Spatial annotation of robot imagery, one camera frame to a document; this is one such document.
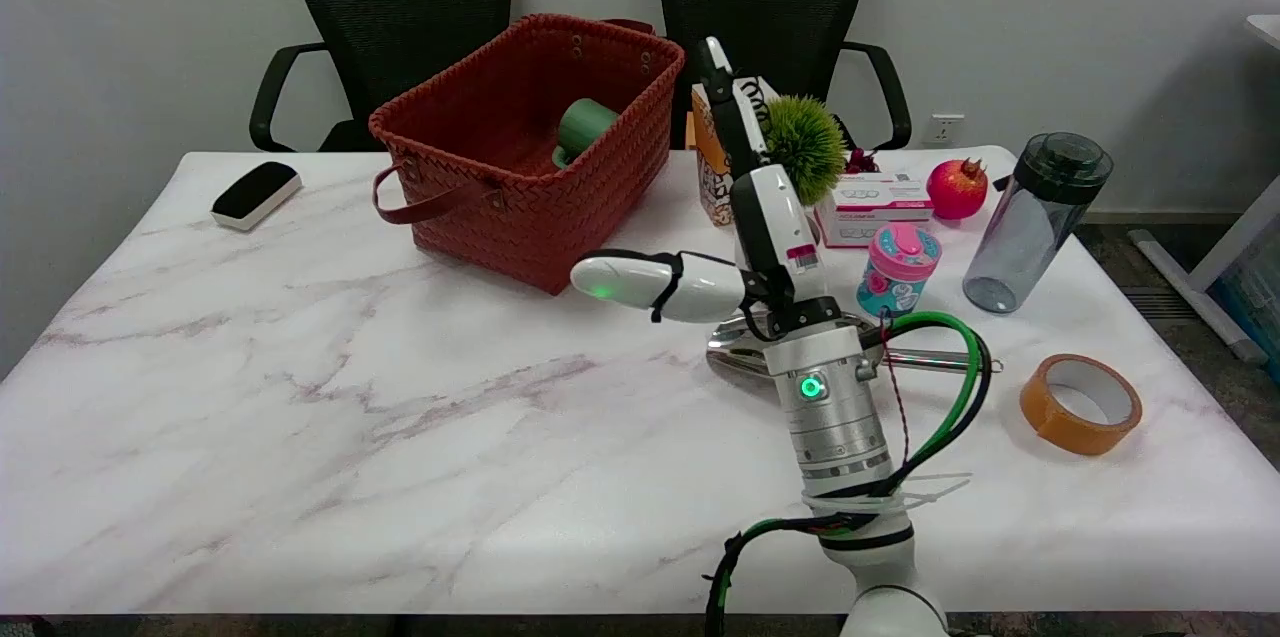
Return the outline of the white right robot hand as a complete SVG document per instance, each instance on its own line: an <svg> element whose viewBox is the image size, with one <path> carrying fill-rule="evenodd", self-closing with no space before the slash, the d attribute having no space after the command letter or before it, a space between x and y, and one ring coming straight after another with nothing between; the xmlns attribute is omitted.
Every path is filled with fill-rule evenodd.
<svg viewBox="0 0 1280 637"><path fill-rule="evenodd" d="M736 84L721 41L705 37L696 54L699 81L730 160L735 258L689 249L653 255L591 249L573 265L572 287L595 299L644 310L654 324L717 324L763 304L765 327L749 324L760 342L832 330L842 310L831 295L795 185L769 157L754 105Z"/></svg>

